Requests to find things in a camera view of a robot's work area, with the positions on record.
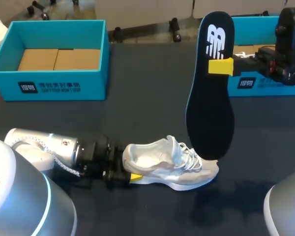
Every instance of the white sneaker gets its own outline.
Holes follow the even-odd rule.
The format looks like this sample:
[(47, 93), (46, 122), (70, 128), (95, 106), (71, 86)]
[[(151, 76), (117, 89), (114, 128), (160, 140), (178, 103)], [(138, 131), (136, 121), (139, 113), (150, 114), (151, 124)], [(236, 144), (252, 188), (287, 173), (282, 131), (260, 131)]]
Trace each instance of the white sneaker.
[(163, 183), (185, 191), (209, 183), (217, 175), (217, 161), (206, 161), (173, 136), (151, 144), (129, 144), (122, 156), (124, 168), (143, 178), (137, 184)]

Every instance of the new balance logo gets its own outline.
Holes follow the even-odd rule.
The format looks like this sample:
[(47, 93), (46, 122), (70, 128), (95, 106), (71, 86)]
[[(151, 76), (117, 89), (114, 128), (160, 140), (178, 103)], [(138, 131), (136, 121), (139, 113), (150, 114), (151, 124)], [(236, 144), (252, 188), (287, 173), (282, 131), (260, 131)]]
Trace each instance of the new balance logo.
[(222, 28), (216, 28), (215, 25), (209, 25), (207, 28), (207, 41), (210, 43), (206, 47), (206, 54), (213, 59), (223, 59), (221, 53), (225, 46), (225, 32)]

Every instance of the insole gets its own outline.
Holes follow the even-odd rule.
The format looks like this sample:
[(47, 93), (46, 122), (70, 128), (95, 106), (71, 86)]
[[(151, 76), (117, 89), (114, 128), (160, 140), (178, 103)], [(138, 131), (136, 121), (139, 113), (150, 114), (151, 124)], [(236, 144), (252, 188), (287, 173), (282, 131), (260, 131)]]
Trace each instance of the insole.
[(192, 147), (206, 160), (223, 157), (233, 138), (235, 121), (227, 90), (229, 76), (208, 74), (208, 60), (230, 58), (234, 38), (234, 23), (227, 13), (212, 12), (203, 18), (186, 126)]

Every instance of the floor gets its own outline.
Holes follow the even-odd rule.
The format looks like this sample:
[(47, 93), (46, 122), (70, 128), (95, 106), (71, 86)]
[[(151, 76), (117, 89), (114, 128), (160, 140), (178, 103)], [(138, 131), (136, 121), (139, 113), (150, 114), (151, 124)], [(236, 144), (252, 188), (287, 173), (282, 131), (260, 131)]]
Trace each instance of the floor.
[[(74, 6), (72, 0), (57, 0), (57, 4), (49, 6), (49, 0), (37, 0), (53, 20), (96, 19), (95, 0), (79, 0), (79, 6)], [(11, 21), (41, 20), (39, 11), (35, 8), (34, 16), (30, 17), (27, 7), (32, 0), (0, 0), (0, 19), (8, 26)], [(200, 21), (194, 18), (179, 21), (182, 41), (196, 41)], [(149, 27), (129, 30), (125, 34), (124, 43), (168, 43), (173, 42), (173, 36), (168, 31), (168, 22)]]

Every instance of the black table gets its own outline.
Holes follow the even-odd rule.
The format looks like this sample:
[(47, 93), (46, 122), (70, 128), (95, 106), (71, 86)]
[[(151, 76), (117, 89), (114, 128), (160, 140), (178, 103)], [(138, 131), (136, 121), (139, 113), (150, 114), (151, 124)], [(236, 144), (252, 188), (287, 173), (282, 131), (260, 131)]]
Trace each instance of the black table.
[[(123, 145), (174, 135), (188, 141), (185, 105), (195, 44), (111, 45), (107, 100), (4, 102), (0, 139), (14, 127)], [(295, 171), (295, 96), (232, 98), (234, 139), (215, 181), (175, 192), (164, 185), (109, 191), (70, 188), (77, 235), (268, 236), (263, 201), (273, 184)]]

